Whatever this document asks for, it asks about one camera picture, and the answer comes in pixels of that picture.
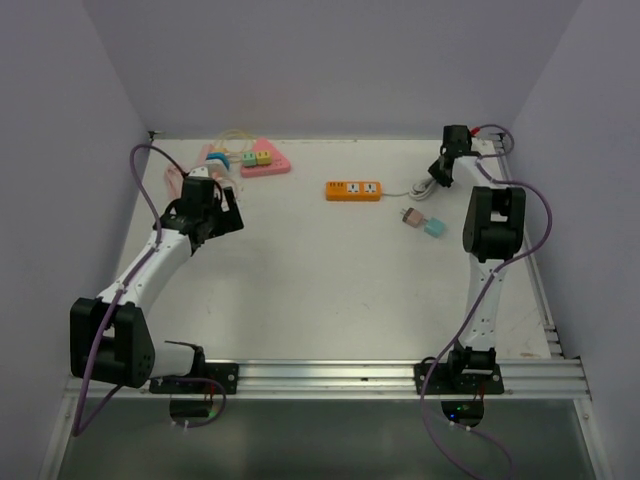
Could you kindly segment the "orange power strip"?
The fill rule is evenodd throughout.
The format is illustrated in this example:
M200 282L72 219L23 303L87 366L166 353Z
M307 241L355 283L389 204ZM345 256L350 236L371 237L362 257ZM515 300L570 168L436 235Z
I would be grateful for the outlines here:
M325 198L334 202L377 202L382 198L382 188L379 182L329 181Z

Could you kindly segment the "pink plug charger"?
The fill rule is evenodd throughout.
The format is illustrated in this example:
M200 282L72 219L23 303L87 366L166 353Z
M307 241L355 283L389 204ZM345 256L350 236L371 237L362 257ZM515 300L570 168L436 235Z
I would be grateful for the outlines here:
M401 210L402 222L412 228L419 228L425 223L425 216L419 210L409 207Z

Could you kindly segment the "teal plug charger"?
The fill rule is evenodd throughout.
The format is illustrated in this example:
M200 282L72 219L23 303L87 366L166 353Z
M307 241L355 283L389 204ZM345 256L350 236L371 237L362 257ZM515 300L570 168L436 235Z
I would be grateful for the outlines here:
M446 224L441 220L431 217L424 222L423 230L433 238L439 238L446 231Z

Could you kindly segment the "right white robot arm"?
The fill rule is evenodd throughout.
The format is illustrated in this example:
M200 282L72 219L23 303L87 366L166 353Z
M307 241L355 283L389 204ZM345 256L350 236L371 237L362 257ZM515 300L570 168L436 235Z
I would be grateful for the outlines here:
M456 179L471 185L462 244L470 280L463 324L444 352L419 363L426 394L502 394L496 357L496 321L504 278L524 240L526 193L491 176L464 125L443 127L439 157L428 173L442 187Z

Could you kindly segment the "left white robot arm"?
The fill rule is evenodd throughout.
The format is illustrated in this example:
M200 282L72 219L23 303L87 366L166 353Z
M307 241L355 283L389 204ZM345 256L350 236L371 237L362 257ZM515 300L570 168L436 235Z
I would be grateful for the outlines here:
M70 367L77 378L137 388L172 377L185 392L208 379L202 347L153 338L148 316L172 276L207 241L243 229L232 187L189 176L181 195L156 216L144 249L95 298L70 310Z

